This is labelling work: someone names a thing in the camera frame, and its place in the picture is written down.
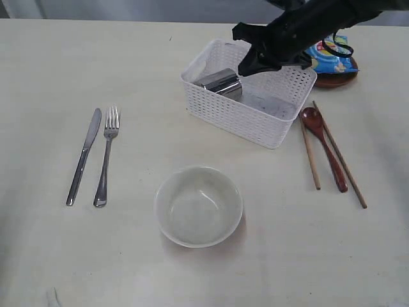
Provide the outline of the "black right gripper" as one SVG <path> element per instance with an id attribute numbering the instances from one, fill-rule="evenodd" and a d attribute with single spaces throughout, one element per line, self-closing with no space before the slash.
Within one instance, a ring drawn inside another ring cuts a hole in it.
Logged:
<path id="1" fill-rule="evenodd" d="M 286 10 L 266 26 L 238 23 L 233 39 L 251 45 L 238 65 L 238 74 L 248 77 L 276 72 L 283 66 L 300 66 L 302 52 L 357 18 L 351 1 L 307 1 Z"/>

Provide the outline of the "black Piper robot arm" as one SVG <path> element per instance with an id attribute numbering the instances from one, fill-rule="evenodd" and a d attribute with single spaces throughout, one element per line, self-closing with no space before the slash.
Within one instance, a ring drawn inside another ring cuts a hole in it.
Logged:
<path id="1" fill-rule="evenodd" d="M 285 66 L 302 69 L 312 65 L 305 52 L 340 29 L 371 20 L 385 11 L 407 11 L 408 1 L 271 1 L 284 10 L 265 26 L 238 23 L 234 40 L 251 45 L 238 65 L 240 76 L 278 71 Z"/>

